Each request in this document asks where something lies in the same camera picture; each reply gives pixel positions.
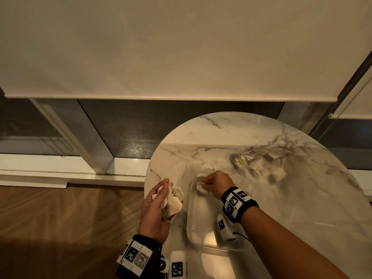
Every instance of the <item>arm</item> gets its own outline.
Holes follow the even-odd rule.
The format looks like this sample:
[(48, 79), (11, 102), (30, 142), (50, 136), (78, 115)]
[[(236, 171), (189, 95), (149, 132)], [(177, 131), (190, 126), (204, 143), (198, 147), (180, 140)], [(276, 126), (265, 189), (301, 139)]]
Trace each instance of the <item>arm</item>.
[[(204, 183), (203, 188), (220, 200), (226, 190), (235, 186), (222, 171), (210, 174)], [(243, 213), (241, 225), (274, 279), (348, 279), (336, 265), (258, 207), (252, 206)]]

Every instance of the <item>wristband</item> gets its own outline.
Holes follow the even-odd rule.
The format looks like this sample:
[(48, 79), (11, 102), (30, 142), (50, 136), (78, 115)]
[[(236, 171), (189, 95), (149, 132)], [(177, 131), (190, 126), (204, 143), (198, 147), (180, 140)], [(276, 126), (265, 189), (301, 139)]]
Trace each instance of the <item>wristband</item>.
[(221, 199), (224, 203), (222, 211), (232, 223), (240, 223), (243, 212), (251, 206), (257, 206), (259, 208), (257, 202), (252, 198), (252, 196), (238, 187), (229, 188), (222, 195)]
[(119, 255), (116, 276), (121, 279), (160, 278), (162, 245), (151, 238), (134, 235)]

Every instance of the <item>right hand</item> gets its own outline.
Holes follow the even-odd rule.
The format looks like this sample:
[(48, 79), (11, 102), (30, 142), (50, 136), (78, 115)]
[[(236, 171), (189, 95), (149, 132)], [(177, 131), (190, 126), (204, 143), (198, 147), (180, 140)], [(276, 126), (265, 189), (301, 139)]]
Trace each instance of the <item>right hand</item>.
[(203, 189), (212, 192), (213, 196), (221, 200), (222, 195), (235, 184), (227, 173), (218, 170), (209, 174), (203, 181)]

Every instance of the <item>round table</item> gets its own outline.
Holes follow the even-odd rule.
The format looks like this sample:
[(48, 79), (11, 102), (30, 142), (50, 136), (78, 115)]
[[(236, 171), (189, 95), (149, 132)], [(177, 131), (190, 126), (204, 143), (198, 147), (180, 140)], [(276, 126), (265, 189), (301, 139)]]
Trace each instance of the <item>round table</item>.
[(185, 194), (183, 209), (173, 218), (163, 246), (165, 257), (173, 250), (186, 250), (189, 278), (270, 278), (252, 246), (221, 255), (194, 247), (186, 236), (189, 186), (196, 175), (216, 170), (236, 174), (231, 155), (251, 149), (275, 150), (284, 157), (282, 180), (245, 175), (245, 189), (261, 209), (350, 277), (370, 277), (372, 210), (351, 173), (300, 130), (242, 112), (191, 119), (167, 135), (152, 155), (145, 196), (164, 178)]

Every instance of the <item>clear plastic container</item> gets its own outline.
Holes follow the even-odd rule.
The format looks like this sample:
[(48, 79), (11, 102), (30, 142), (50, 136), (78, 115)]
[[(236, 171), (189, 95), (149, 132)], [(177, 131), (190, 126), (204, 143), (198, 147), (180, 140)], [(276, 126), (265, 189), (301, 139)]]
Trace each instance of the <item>clear plastic container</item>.
[[(235, 185), (239, 187), (241, 176), (230, 174)], [(224, 241), (221, 238), (220, 229), (217, 223), (217, 216), (223, 214), (223, 203), (217, 200), (211, 193), (207, 196), (201, 195), (196, 190), (195, 180), (190, 186), (189, 207), (187, 217), (187, 237), (197, 247), (208, 248), (220, 251), (240, 251), (243, 249), (243, 237), (236, 235), (233, 242)], [(245, 235), (240, 224), (233, 224), (225, 217), (231, 230)]]

